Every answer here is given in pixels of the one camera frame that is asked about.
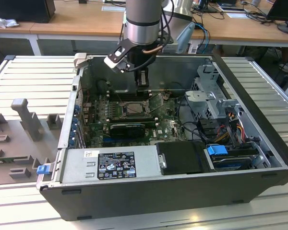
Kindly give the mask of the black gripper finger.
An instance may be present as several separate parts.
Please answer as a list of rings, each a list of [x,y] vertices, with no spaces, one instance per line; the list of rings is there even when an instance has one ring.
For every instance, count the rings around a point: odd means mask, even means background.
[[[136,70],[134,80],[138,91],[143,91],[149,87],[148,68]]]

